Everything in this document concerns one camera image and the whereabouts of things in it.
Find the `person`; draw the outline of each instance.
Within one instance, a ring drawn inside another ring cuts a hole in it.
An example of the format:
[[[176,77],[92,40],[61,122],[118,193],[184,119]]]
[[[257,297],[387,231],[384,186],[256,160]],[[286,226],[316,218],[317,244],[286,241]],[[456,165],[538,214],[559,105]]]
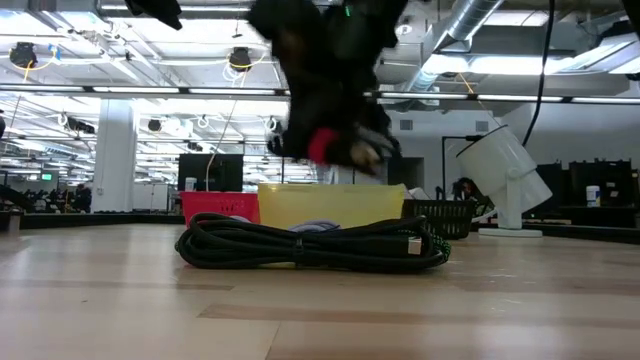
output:
[[[476,202],[474,216],[484,215],[487,210],[493,210],[493,203],[489,197],[484,196],[476,183],[467,178],[462,177],[453,184],[454,200],[470,200]]]
[[[73,207],[79,212],[91,212],[91,189],[84,186],[84,184],[79,184],[76,188],[76,197]]]

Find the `ceiling duct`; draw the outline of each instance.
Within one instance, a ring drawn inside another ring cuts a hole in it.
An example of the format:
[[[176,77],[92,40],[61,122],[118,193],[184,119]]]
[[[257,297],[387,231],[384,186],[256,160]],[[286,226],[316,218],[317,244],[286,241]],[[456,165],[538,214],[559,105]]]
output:
[[[489,19],[504,0],[457,0],[453,4],[451,16],[435,24],[423,43],[425,62],[414,77],[405,84],[404,91],[426,92],[440,74],[425,69],[427,60],[436,51],[465,52],[471,48],[471,38]]]

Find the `computer monitor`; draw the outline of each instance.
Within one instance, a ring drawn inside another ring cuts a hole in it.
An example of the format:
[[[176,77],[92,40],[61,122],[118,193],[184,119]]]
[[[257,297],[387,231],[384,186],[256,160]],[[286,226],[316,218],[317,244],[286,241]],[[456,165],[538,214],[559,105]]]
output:
[[[196,190],[206,191],[207,165],[213,154],[181,154],[178,160],[178,191],[185,179],[196,179]],[[217,154],[209,167],[209,191],[242,191],[242,154]]]

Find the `cable connector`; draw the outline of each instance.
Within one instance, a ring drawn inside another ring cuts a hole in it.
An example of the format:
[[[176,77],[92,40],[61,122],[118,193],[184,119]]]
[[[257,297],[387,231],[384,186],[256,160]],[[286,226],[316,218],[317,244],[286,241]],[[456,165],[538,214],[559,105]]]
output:
[[[407,253],[409,255],[420,255],[422,253],[422,238],[414,236],[409,238]]]

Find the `desk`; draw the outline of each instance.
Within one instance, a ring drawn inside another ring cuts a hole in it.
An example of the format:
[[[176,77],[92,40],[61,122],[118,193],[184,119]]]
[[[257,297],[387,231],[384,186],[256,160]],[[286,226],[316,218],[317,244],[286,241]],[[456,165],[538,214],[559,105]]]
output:
[[[559,208],[562,218],[571,220],[572,225],[603,226],[619,228],[635,228],[635,207],[585,207],[585,206],[561,206]]]

